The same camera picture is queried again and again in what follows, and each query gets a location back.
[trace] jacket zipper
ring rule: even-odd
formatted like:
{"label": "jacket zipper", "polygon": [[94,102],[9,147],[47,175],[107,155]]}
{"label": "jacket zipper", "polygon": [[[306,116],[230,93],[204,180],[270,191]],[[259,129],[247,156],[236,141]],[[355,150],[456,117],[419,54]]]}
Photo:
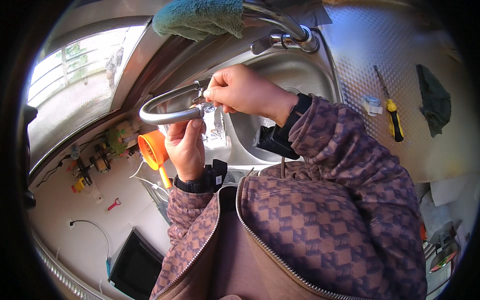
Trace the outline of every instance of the jacket zipper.
{"label": "jacket zipper", "polygon": [[240,207],[240,199],[241,199],[241,188],[243,181],[245,180],[245,177],[242,177],[242,179],[239,182],[239,185],[237,187],[237,196],[235,199],[235,206],[237,209],[237,216],[242,223],[243,227],[248,231],[248,233],[251,234],[251,236],[256,240],[256,242],[263,248],[263,250],[276,262],[280,265],[280,267],[287,272],[292,279],[294,279],[298,284],[300,284],[302,287],[307,289],[308,291],[312,292],[315,295],[325,297],[328,299],[335,299],[335,300],[373,300],[369,298],[361,298],[361,297],[353,297],[353,296],[347,296],[347,295],[340,295],[336,294],[333,292],[329,292],[327,290],[324,290],[322,288],[319,288],[311,283],[309,283],[307,280],[303,279],[297,272],[295,272],[280,256],[278,256],[269,246],[267,246],[254,232],[251,230],[248,225],[243,221],[242,214],[241,214],[241,207]]}
{"label": "jacket zipper", "polygon": [[188,270],[190,270],[192,268],[193,264],[198,260],[198,257],[203,253],[205,247],[208,245],[209,241],[212,239],[212,236],[215,233],[215,230],[218,227],[218,222],[220,220],[220,196],[219,195],[220,195],[220,191],[223,188],[225,188],[225,187],[222,187],[220,190],[218,190],[216,192],[216,205],[217,205],[217,209],[218,209],[218,214],[217,214],[217,217],[216,217],[215,226],[213,227],[212,233],[210,233],[210,235],[208,236],[205,244],[200,248],[200,250],[197,252],[197,254],[195,254],[195,256],[192,258],[192,260],[187,264],[185,269],[183,269],[180,272],[180,274],[178,274],[177,277],[175,277],[175,279],[173,281],[170,281],[170,283],[167,284],[167,286],[165,286],[163,289],[161,289],[161,291],[156,293],[155,296],[152,298],[152,300],[156,300],[159,296],[170,292],[180,283],[180,281],[183,279],[183,277],[185,277],[185,274],[188,272]]}
{"label": "jacket zipper", "polygon": [[[277,263],[282,267],[282,269],[287,272],[291,278],[293,278],[298,284],[300,284],[302,287],[304,287],[306,290],[312,292],[315,295],[325,297],[328,299],[333,299],[333,300],[373,300],[370,298],[361,298],[361,297],[353,297],[353,296],[347,296],[347,295],[340,295],[336,294],[333,292],[329,292],[327,290],[324,290],[322,288],[319,288],[311,283],[309,283],[307,280],[303,279],[297,272],[295,272],[280,256],[278,256],[269,246],[267,246],[254,232],[251,230],[245,221],[243,221],[242,215],[241,215],[241,208],[240,208],[240,198],[241,198],[241,188],[243,185],[243,182],[245,181],[245,177],[242,177],[240,179],[240,182],[237,186],[237,195],[235,199],[235,207],[237,210],[237,216],[242,223],[243,227],[248,231],[248,233],[251,234],[251,236],[256,240],[256,242],[263,248],[263,250],[274,260],[277,261]],[[215,226],[212,230],[212,233],[208,236],[207,241],[205,244],[201,247],[201,249],[197,252],[197,254],[192,258],[192,260],[188,263],[188,265],[183,269],[180,274],[177,275],[177,277],[171,281],[169,284],[167,284],[166,287],[164,287],[161,291],[155,294],[155,296],[152,298],[152,300],[156,300],[159,296],[164,295],[171,290],[173,290],[179,283],[180,281],[185,277],[185,274],[190,270],[193,266],[193,264],[198,260],[198,257],[203,253],[205,247],[208,245],[209,241],[211,240],[213,234],[215,233],[215,230],[218,226],[218,222],[220,220],[220,191],[225,188],[222,187],[218,192],[216,193],[216,201],[217,201],[217,208],[218,208],[218,216],[216,218]]]}

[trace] person's left hand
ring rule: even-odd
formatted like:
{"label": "person's left hand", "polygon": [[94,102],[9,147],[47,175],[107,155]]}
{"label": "person's left hand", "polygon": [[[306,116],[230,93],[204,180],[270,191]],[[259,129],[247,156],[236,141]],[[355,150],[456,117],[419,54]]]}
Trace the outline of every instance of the person's left hand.
{"label": "person's left hand", "polygon": [[199,179],[205,166],[205,148],[202,133],[206,126],[202,119],[171,124],[165,148],[183,182]]}

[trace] screwdriver handle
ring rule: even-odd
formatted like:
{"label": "screwdriver handle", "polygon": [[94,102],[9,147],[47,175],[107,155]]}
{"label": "screwdriver handle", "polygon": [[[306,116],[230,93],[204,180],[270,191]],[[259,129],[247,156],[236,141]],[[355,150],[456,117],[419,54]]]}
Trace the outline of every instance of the screwdriver handle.
{"label": "screwdriver handle", "polygon": [[390,112],[390,134],[395,139],[395,142],[403,141],[403,129],[400,125],[400,117],[396,112],[396,105],[392,99],[387,100],[387,110]]}

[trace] dark green cloth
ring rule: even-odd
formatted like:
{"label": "dark green cloth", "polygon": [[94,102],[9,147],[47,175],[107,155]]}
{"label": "dark green cloth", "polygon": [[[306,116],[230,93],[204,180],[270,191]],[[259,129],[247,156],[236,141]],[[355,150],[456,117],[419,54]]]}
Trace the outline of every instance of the dark green cloth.
{"label": "dark green cloth", "polygon": [[430,135],[435,137],[442,134],[442,128],[450,121],[452,114],[450,94],[427,67],[417,65],[417,74],[423,102],[420,111],[427,119]]}
{"label": "dark green cloth", "polygon": [[197,42],[226,32],[241,38],[242,13],[242,0],[173,0],[156,13],[152,26],[160,36],[173,34]]}

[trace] window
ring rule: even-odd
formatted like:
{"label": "window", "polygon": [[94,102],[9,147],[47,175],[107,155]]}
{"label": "window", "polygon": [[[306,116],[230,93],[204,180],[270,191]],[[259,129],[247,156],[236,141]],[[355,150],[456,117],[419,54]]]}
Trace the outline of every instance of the window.
{"label": "window", "polygon": [[35,66],[28,93],[28,105],[38,110],[28,126],[30,168],[72,133],[111,111],[119,79],[149,20],[83,34]]}

